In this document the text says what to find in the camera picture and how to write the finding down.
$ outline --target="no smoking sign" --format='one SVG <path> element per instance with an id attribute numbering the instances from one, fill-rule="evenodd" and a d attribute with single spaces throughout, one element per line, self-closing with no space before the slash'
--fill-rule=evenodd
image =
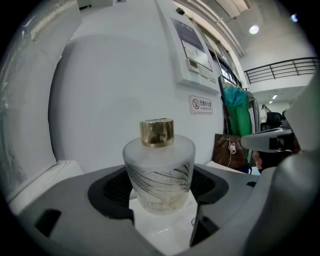
<path id="1" fill-rule="evenodd" d="M 209 98 L 189 95 L 191 114 L 212 114 L 212 101 Z"/>

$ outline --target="white curved panel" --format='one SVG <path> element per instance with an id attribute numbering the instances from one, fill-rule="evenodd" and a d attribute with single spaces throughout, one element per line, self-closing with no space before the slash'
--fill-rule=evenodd
<path id="1" fill-rule="evenodd" d="M 0 73 L 0 181 L 7 200 L 56 164 L 48 105 L 61 54 L 81 23 L 76 0 L 43 1 L 20 25 Z"/>
<path id="2" fill-rule="evenodd" d="M 10 210 L 17 216 L 25 207 L 55 184 L 82 174 L 84 173 L 76 161 L 58 161 L 55 166 L 45 171 L 11 200 Z"/>

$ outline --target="glass bottle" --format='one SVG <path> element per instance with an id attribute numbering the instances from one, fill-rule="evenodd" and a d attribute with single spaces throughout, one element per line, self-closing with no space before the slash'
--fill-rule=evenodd
<path id="1" fill-rule="evenodd" d="M 174 134 L 168 118 L 140 122 L 141 138 L 123 149 L 123 159 L 142 207 L 156 215 L 181 209 L 188 197 L 195 163 L 195 144 Z"/>

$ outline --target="black slot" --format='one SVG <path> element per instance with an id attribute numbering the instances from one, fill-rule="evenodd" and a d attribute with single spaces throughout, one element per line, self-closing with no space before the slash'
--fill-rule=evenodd
<path id="1" fill-rule="evenodd" d="M 36 221 L 35 227 L 47 238 L 49 237 L 51 231 L 54 229 L 61 211 L 55 209 L 47 209 Z"/>
<path id="2" fill-rule="evenodd" d="M 255 185 L 256 185 L 256 182 L 255 182 L 255 181 L 249 181 L 249 182 L 247 183 L 247 185 L 254 188 Z"/>
<path id="3" fill-rule="evenodd" d="M 199 206 L 219 201 L 229 185 L 223 178 L 194 166 L 190 190 Z"/>
<path id="4" fill-rule="evenodd" d="M 219 227 L 208 217 L 205 217 L 199 208 L 196 215 L 197 216 L 189 244 L 190 247 L 195 246 L 219 230 Z"/>
<path id="5" fill-rule="evenodd" d="M 132 185 L 125 167 L 95 181 L 88 190 L 88 199 L 102 215 L 116 220 L 130 219 L 134 224 L 134 212 L 129 209 Z"/>
<path id="6" fill-rule="evenodd" d="M 79 7 L 80 11 L 84 10 L 84 9 L 87 9 L 87 8 L 91 8 L 92 5 L 86 5 L 86 6 L 82 6 L 82 7 Z"/>

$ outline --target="ceiling light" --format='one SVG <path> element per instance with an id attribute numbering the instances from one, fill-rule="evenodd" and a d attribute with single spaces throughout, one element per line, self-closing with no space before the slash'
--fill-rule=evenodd
<path id="1" fill-rule="evenodd" d="M 250 34 L 253 34 L 253 35 L 258 33 L 258 31 L 259 31 L 259 27 L 257 25 L 253 25 L 249 29 Z"/>
<path id="2" fill-rule="evenodd" d="M 296 14 L 296 13 L 291 15 L 291 20 L 292 20 L 293 22 L 297 22 L 297 21 L 298 21 L 298 18 L 297 18 L 297 14 Z"/>

